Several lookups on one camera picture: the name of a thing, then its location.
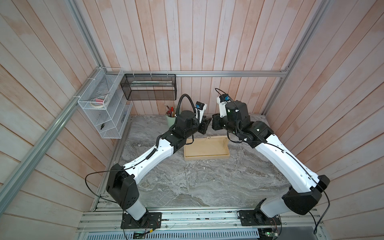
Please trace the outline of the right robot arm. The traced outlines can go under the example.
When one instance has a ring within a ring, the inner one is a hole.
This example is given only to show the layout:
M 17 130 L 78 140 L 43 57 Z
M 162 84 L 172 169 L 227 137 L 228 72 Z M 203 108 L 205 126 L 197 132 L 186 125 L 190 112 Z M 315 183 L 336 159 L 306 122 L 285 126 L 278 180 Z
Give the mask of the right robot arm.
M 213 115 L 213 129 L 225 129 L 238 137 L 240 143 L 263 154 L 291 184 L 281 197 L 265 199 L 256 207 L 258 217 L 272 218 L 286 212 L 306 215 L 315 207 L 330 179 L 317 175 L 301 163 L 279 140 L 273 130 L 262 121 L 251 121 L 245 103 L 218 97 L 219 113 Z

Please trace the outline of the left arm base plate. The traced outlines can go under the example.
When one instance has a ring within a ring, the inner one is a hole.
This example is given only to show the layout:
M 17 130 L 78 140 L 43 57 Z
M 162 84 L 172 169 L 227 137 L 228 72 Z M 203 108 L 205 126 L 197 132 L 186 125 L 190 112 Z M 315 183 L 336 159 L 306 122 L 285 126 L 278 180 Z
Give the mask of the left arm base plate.
M 135 220 L 130 214 L 123 212 L 121 229 L 152 229 L 161 227 L 162 213 L 147 212 L 140 220 Z

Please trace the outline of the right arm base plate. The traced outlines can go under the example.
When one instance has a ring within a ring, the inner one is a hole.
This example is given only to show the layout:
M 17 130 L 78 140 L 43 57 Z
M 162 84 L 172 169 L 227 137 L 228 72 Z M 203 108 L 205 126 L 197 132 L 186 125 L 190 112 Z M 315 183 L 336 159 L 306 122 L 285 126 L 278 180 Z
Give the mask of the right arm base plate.
M 237 211 L 238 218 L 243 227 L 249 226 L 279 226 L 281 219 L 279 216 L 268 218 L 261 211 L 256 210 L 239 210 Z

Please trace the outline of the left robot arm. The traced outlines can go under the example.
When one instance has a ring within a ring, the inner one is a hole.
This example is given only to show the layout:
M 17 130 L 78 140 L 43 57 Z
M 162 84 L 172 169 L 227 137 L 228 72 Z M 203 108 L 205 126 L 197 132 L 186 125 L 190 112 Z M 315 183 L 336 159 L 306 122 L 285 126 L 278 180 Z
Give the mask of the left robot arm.
M 189 137 L 197 132 L 204 135 L 211 121 L 200 111 L 182 111 L 169 130 L 157 137 L 152 148 L 123 166 L 112 166 L 106 190 L 126 215 L 140 225 L 147 220 L 148 210 L 139 201 L 138 184 L 155 166 L 186 145 Z

